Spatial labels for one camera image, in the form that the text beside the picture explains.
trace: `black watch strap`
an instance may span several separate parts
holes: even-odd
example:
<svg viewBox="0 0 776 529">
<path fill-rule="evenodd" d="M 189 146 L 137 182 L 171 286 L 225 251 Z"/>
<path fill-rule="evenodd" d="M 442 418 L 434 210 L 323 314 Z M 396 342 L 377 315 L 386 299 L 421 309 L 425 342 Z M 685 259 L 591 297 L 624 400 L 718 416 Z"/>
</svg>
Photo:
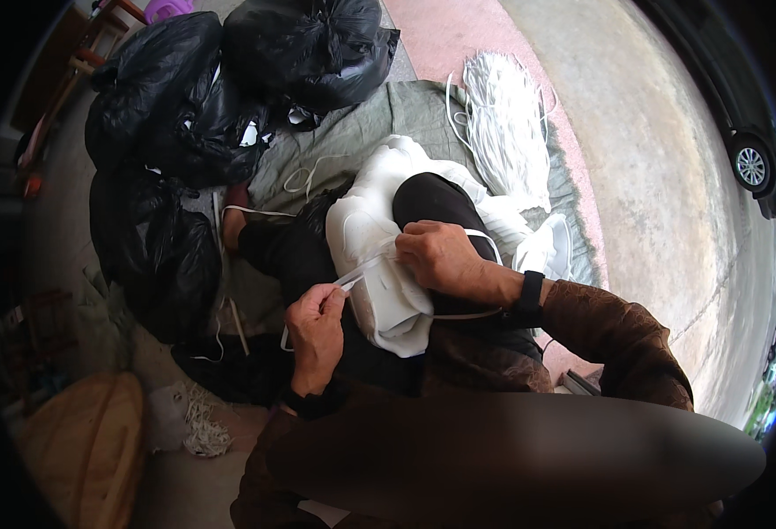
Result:
<svg viewBox="0 0 776 529">
<path fill-rule="evenodd" d="M 305 421 L 313 421 L 340 410 L 344 403 L 347 402 L 348 395 L 349 388 L 347 385 L 332 378 L 321 395 L 301 397 L 294 393 L 294 390 L 288 385 L 282 390 L 280 400 L 286 406 L 296 411 L 298 417 L 302 417 Z"/>
<path fill-rule="evenodd" d="M 537 328 L 541 326 L 541 286 L 544 274 L 528 270 L 523 273 L 520 298 L 508 310 L 506 319 L 511 327 Z"/>
</svg>

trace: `shirt sleeve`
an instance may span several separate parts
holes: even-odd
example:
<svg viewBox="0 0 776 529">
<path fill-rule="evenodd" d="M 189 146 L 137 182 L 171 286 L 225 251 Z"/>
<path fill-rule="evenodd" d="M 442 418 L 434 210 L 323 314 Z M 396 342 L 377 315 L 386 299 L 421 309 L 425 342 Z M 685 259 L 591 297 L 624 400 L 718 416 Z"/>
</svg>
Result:
<svg viewBox="0 0 776 529">
<path fill-rule="evenodd" d="M 670 352 L 670 331 L 643 306 L 559 280 L 544 301 L 542 324 L 573 354 L 605 364 L 603 396 L 694 410 L 688 377 Z"/>
<path fill-rule="evenodd" d="M 302 424 L 302 419 L 276 410 L 259 434 L 253 452 L 246 460 L 238 497 L 230 506 L 235 529 L 252 527 L 298 527 L 328 529 L 318 516 L 298 509 L 305 498 L 283 488 L 268 472 L 265 456 L 276 439 Z"/>
</svg>

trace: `car wheel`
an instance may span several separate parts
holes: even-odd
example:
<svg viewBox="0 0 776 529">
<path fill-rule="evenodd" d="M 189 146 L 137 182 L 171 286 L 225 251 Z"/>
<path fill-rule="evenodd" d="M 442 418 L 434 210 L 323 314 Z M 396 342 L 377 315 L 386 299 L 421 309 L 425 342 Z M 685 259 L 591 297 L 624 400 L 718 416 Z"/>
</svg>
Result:
<svg viewBox="0 0 776 529">
<path fill-rule="evenodd" d="M 772 163 L 767 147 L 752 134 L 737 134 L 732 143 L 732 172 L 747 191 L 757 193 L 770 184 Z"/>
</svg>

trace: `white shoe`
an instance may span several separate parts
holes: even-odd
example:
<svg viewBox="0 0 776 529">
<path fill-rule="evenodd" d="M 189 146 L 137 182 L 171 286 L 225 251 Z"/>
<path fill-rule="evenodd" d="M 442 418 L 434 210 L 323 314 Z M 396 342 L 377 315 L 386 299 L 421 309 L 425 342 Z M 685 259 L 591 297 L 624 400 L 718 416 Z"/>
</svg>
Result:
<svg viewBox="0 0 776 529">
<path fill-rule="evenodd" d="M 541 272 L 550 281 L 571 279 L 572 240 L 567 218 L 553 213 L 516 249 L 512 268 Z"/>
<path fill-rule="evenodd" d="M 359 328 L 382 349 L 407 358 L 429 344 L 433 306 L 429 292 L 393 257 L 396 190 L 420 173 L 434 173 L 459 185 L 476 206 L 504 264 L 550 279 L 569 278 L 570 234 L 563 215 L 552 215 L 533 232 L 508 196 L 490 196 L 463 165 L 431 160 L 408 136 L 391 135 L 374 149 L 350 191 L 326 215 L 326 242 L 342 279 L 357 276 L 350 301 Z M 386 258 L 374 258 L 382 255 Z"/>
<path fill-rule="evenodd" d="M 414 163 L 415 158 L 420 161 L 415 146 L 420 148 L 411 138 L 387 138 L 364 163 L 350 191 L 326 214 L 326 242 L 339 276 L 371 261 L 374 251 L 385 246 L 387 258 L 363 271 L 350 301 L 368 340 L 402 358 L 426 350 L 433 313 L 429 293 L 393 259 L 393 239 L 401 233 L 392 213 L 394 195 L 408 178 L 426 170 Z"/>
</svg>

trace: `hand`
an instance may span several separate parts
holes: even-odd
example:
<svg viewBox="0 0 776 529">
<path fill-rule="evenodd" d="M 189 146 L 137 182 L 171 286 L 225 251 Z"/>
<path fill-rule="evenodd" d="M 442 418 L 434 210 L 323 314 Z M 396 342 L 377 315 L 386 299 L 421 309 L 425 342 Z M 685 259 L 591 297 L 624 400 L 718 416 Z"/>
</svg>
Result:
<svg viewBox="0 0 776 529">
<path fill-rule="evenodd" d="M 340 315 L 347 292 L 336 284 L 316 284 L 291 304 L 285 319 L 294 346 L 291 389 L 301 397 L 320 395 L 344 350 Z"/>
<path fill-rule="evenodd" d="M 427 289 L 503 307 L 520 297 L 522 274 L 479 256 L 458 224 L 409 223 L 395 245 L 397 259 Z"/>
</svg>

